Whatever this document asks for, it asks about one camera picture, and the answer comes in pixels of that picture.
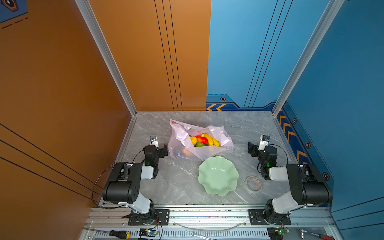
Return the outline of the pink printed plastic bag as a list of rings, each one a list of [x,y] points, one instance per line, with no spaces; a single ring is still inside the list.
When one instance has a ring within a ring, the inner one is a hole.
[[[180,160],[206,160],[231,149],[234,144],[224,127],[198,127],[170,120],[169,155]]]

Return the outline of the yellow lemon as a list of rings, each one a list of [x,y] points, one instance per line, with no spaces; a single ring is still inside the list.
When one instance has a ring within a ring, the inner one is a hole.
[[[190,137],[190,140],[191,140],[193,146],[196,146],[196,144],[198,143],[198,139],[196,137]]]

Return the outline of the small red orange mango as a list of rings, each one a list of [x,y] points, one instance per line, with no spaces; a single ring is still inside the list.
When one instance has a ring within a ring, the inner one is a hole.
[[[198,136],[196,136],[196,138],[198,140],[198,143],[202,143],[204,145],[208,144],[208,139],[206,137],[204,137],[204,135],[198,135]]]

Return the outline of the yellow banana bunch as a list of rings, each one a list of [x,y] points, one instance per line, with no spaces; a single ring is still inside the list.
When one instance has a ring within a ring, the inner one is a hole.
[[[215,138],[211,137],[210,135],[208,134],[204,134],[204,137],[208,140],[208,145],[209,146],[216,146],[216,147],[220,147],[220,143],[218,140],[216,140]]]

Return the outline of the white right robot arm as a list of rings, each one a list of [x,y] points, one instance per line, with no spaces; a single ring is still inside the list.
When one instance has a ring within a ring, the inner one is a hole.
[[[331,188],[316,165],[287,163],[278,167],[277,149],[267,141],[260,141],[259,145],[248,142],[248,154],[258,158],[258,170],[266,181],[284,181],[290,187],[286,194],[268,200],[263,210],[249,210],[252,225],[290,225],[291,212],[332,202]]]

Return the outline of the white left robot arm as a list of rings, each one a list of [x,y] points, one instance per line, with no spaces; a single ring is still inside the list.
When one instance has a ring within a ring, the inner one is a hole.
[[[148,145],[143,148],[145,159],[140,163],[119,162],[103,189],[103,200],[132,210],[134,221],[150,225],[156,217],[154,202],[140,193],[142,180],[153,180],[159,172],[160,159],[168,155],[168,146]]]

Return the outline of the clear tape roll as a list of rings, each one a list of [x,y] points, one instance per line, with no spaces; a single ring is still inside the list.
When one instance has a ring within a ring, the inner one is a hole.
[[[245,180],[245,186],[247,191],[250,194],[256,194],[260,192],[263,188],[263,184],[259,178],[256,176],[249,176]]]

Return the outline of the light green fruit plate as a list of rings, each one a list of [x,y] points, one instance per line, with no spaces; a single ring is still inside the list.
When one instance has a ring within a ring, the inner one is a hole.
[[[225,197],[237,188],[240,175],[233,162],[216,156],[199,166],[198,181],[210,195]]]

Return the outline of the green circuit board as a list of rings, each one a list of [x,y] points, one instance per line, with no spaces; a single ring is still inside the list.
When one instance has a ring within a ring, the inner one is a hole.
[[[139,230],[138,238],[143,240],[154,240],[156,237],[160,237],[160,233],[157,229],[143,229]]]

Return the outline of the yellow black screwdriver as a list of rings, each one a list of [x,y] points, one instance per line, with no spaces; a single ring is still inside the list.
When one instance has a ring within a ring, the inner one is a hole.
[[[83,230],[108,234],[110,237],[116,237],[121,240],[128,240],[131,237],[131,234],[126,231],[116,231],[116,230],[103,231],[103,230],[96,230],[91,228],[83,228]]]

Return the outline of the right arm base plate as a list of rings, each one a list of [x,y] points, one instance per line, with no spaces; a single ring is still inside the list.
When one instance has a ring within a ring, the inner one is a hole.
[[[266,213],[265,209],[249,209],[249,219],[251,225],[291,225],[288,214],[277,214],[274,211]]]

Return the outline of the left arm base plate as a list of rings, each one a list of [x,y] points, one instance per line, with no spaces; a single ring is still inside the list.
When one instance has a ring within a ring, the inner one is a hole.
[[[153,213],[136,214],[132,212],[128,220],[129,226],[154,226],[160,222],[163,226],[169,224],[170,210],[169,209],[155,209]]]

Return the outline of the aluminium front rail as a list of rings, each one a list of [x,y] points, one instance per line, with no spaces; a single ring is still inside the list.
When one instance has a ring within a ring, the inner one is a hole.
[[[129,209],[92,209],[84,228],[103,231],[126,231],[132,240],[138,238],[139,230],[157,229],[160,237],[154,240],[318,240],[299,229],[327,235],[335,240],[343,239],[327,208],[306,207],[290,214],[291,225],[251,225],[249,209],[263,209],[260,204],[219,205],[157,205],[156,209],[169,209],[167,226],[129,226]],[[112,240],[108,234],[82,230],[81,240]]]

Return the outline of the red handled screwdriver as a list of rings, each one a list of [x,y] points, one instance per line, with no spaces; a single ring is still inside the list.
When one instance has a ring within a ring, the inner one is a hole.
[[[335,240],[335,238],[333,238],[333,237],[323,235],[323,234],[309,232],[309,231],[304,230],[304,229],[299,229],[299,233],[301,234],[302,239],[304,239],[305,234],[308,234],[308,235],[312,235],[312,236],[318,237],[318,238],[323,239],[323,240]]]

